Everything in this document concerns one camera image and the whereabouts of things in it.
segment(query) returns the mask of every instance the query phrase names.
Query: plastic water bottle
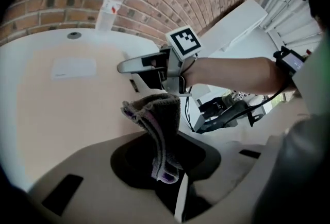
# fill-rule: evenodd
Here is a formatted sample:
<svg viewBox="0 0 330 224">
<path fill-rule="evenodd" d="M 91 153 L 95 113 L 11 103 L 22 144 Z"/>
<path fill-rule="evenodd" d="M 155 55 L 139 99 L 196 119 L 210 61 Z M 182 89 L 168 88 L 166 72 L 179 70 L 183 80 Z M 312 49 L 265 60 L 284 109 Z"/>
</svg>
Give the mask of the plastic water bottle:
<svg viewBox="0 0 330 224">
<path fill-rule="evenodd" d="M 102 7 L 97 16 L 95 29 L 111 31 L 117 12 L 123 2 L 124 0 L 103 0 Z"/>
</svg>

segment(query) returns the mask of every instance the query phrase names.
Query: cloth rag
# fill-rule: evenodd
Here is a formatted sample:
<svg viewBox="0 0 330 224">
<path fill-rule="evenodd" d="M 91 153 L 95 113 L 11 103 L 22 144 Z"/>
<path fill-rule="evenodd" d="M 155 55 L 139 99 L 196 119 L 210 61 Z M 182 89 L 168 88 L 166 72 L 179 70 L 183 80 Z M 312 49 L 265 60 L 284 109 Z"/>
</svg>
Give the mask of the cloth rag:
<svg viewBox="0 0 330 224">
<path fill-rule="evenodd" d="M 123 102 L 123 114 L 141 126 L 153 138 L 156 146 L 151 177 L 167 184 L 179 179 L 181 165 L 175 158 L 171 146 L 166 144 L 176 137 L 180 122 L 180 99 L 162 93 L 128 103 Z"/>
</svg>

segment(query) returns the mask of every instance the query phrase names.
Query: white cabinet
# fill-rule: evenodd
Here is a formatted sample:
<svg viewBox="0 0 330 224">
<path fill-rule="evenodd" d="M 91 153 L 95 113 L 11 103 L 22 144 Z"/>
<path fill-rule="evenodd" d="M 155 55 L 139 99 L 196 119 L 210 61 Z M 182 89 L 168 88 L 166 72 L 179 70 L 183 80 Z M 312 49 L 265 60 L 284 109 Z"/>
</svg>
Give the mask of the white cabinet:
<svg viewBox="0 0 330 224">
<path fill-rule="evenodd" d="M 254 0 L 247 0 L 218 21 L 202 37 L 200 57 L 209 57 L 218 50 L 226 51 L 247 36 L 267 16 L 267 12 Z"/>
</svg>

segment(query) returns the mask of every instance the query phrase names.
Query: forearm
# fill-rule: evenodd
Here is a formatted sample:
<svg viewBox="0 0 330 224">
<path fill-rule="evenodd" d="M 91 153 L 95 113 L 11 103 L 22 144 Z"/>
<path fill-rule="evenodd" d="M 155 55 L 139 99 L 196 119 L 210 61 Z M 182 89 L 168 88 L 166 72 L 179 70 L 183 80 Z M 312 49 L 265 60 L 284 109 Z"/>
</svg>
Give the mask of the forearm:
<svg viewBox="0 0 330 224">
<path fill-rule="evenodd" d="M 261 95 L 277 92 L 286 79 L 275 63 L 267 58 L 199 58 L 184 77 L 187 87 L 208 84 Z"/>
</svg>

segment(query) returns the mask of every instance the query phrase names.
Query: bottle label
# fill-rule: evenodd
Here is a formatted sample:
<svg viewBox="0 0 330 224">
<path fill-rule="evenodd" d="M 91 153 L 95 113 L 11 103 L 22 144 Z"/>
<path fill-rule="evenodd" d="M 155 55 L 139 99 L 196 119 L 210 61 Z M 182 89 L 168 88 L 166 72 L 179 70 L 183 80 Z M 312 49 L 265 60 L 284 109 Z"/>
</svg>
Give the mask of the bottle label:
<svg viewBox="0 0 330 224">
<path fill-rule="evenodd" d="M 102 8 L 108 13 L 117 14 L 117 12 L 120 9 L 122 3 L 123 3 L 122 1 L 104 0 Z"/>
</svg>

